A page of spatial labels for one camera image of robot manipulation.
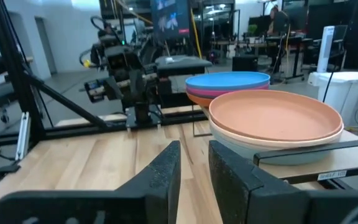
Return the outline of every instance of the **orange plate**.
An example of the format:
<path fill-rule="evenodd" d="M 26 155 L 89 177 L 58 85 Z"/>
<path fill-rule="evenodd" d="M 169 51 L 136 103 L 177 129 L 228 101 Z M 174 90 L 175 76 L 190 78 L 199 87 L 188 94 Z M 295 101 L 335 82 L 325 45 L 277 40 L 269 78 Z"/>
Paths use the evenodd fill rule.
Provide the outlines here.
<path fill-rule="evenodd" d="M 342 127 L 341 115 L 330 106 L 285 91 L 226 93 L 211 102 L 209 112 L 215 124 L 227 131 L 271 141 L 321 139 Z"/>
<path fill-rule="evenodd" d="M 209 104 L 212 102 L 213 99 L 208 99 L 208 98 L 202 98 L 202 97 L 198 97 L 195 95 L 192 95 L 190 93 L 187 93 L 187 96 L 189 97 L 189 99 L 193 102 L 195 102 L 196 104 L 203 106 L 203 107 L 209 107 Z"/>

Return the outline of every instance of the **white label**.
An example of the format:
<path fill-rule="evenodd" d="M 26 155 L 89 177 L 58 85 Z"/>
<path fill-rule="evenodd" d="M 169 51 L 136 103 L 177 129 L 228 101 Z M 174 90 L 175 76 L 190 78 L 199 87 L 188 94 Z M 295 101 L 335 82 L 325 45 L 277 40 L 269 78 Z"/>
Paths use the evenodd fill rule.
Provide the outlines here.
<path fill-rule="evenodd" d="M 329 180 L 346 176 L 346 170 L 319 174 L 317 180 Z"/>

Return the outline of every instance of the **black clamp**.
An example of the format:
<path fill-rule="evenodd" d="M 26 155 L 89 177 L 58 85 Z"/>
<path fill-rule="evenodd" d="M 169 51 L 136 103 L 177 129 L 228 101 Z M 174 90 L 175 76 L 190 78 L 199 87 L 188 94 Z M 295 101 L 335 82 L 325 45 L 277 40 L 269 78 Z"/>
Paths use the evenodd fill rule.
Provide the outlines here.
<path fill-rule="evenodd" d="M 6 174 L 16 173 L 21 167 L 17 164 L 0 167 L 0 177 L 4 177 Z"/>

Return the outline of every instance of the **pink plate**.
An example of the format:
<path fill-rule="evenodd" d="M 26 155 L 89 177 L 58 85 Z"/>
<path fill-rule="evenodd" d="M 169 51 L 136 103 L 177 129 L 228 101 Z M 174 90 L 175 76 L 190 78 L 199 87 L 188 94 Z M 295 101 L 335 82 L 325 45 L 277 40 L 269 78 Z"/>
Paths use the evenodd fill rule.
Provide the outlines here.
<path fill-rule="evenodd" d="M 255 88 L 249 88 L 246 90 L 268 90 L 268 89 L 269 89 L 269 84 L 258 86 Z M 217 97 L 225 93 L 233 92 L 233 90 L 200 90 L 191 87 L 186 87 L 186 91 L 196 96 L 213 96 L 213 97 Z"/>

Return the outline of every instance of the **stack of plates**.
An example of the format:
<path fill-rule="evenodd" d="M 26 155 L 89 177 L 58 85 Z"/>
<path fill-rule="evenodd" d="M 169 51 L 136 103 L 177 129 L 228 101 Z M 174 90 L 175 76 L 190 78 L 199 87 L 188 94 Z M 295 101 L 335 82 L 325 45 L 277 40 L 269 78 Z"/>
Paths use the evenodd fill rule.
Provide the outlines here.
<path fill-rule="evenodd" d="M 186 80 L 189 99 L 208 107 L 213 99 L 238 90 L 268 90 L 270 76 L 259 72 L 220 72 L 190 77 Z"/>
<path fill-rule="evenodd" d="M 235 91 L 215 98 L 210 128 L 217 141 L 242 157 L 255 153 L 338 142 L 344 128 L 341 115 L 306 96 L 273 90 Z M 329 154 L 314 152 L 275 157 L 260 162 L 299 165 Z"/>

